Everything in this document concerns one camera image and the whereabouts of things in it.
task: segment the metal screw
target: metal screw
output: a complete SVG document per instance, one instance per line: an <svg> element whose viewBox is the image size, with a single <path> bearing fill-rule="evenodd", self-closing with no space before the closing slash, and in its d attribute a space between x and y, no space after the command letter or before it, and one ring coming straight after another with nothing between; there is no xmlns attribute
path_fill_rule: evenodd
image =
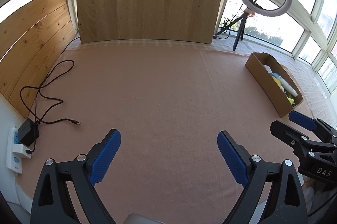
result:
<svg viewBox="0 0 337 224"><path fill-rule="evenodd" d="M286 159L286 160L284 161L284 163L285 163L287 166L291 166L291 165L293 164L292 161L289 160L289 159Z"/></svg>
<svg viewBox="0 0 337 224"><path fill-rule="evenodd" d="M53 160L50 158L45 162L46 165L51 165L53 164Z"/></svg>
<svg viewBox="0 0 337 224"><path fill-rule="evenodd" d="M78 161L83 161L83 160L85 160L85 154L80 154L78 157L77 157L77 160Z"/></svg>
<svg viewBox="0 0 337 224"><path fill-rule="evenodd" d="M261 161L261 158L260 158L258 155L252 156L252 159L253 159L253 161L255 161L255 162L260 162L260 161Z"/></svg>

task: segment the blue gripper pad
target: blue gripper pad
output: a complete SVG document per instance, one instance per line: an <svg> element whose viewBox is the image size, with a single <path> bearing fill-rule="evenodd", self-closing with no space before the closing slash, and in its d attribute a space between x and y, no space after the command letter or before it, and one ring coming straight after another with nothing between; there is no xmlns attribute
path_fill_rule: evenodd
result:
<svg viewBox="0 0 337 224"><path fill-rule="evenodd" d="M218 148L225 159L226 164L230 169L230 172L232 173L236 183L246 187L249 182L246 164L234 149L227 137L223 134L223 132L218 134Z"/></svg>
<svg viewBox="0 0 337 224"><path fill-rule="evenodd" d="M100 153L91 164L89 182L92 187L94 187L96 183L99 183L103 180L103 177L106 174L120 145L121 133L115 130L115 132L108 139L104 147L101 149Z"/></svg>
<svg viewBox="0 0 337 224"><path fill-rule="evenodd" d="M307 129L308 131L313 131L317 128L314 119L296 111L291 111L289 113L289 120Z"/></svg>

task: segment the white wall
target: white wall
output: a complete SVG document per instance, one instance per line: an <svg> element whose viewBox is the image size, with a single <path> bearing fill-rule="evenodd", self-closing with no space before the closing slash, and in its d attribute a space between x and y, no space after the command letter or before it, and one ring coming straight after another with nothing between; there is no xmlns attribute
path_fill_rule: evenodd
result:
<svg viewBox="0 0 337 224"><path fill-rule="evenodd" d="M13 127L19 128L24 121L25 118L0 94L0 190L7 202L21 205L30 213L32 200L16 184L15 176L6 167L9 129Z"/></svg>

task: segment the white power socket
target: white power socket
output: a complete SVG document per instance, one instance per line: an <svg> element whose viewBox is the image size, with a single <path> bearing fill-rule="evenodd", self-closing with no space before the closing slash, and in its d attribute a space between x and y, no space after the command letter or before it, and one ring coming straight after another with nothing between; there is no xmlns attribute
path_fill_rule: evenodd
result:
<svg viewBox="0 0 337 224"><path fill-rule="evenodd" d="M30 150L23 144L20 144L17 137L17 128L11 128L8 134L6 166L17 174L22 173L22 158L32 158L32 154L26 153Z"/></svg>

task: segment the pink felt mat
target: pink felt mat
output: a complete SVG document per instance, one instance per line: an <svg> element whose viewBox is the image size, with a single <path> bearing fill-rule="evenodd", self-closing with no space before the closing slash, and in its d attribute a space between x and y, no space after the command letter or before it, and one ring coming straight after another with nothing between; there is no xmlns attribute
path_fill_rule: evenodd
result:
<svg viewBox="0 0 337 224"><path fill-rule="evenodd" d="M18 176L30 197L46 159L73 160L111 128L121 132L121 147L95 188L117 223L129 213L168 224L222 222L242 191L217 148L222 130L251 154L271 162L289 158L298 166L292 149L270 134L279 117L245 68L247 56L179 45L97 44L67 50L58 62L64 59L75 67L43 93L65 103L45 119L68 117L82 125L40 125L33 159L23 161ZM61 64L56 75L68 67ZM39 115L49 105L39 98ZM306 101L297 110L311 115Z"/></svg>

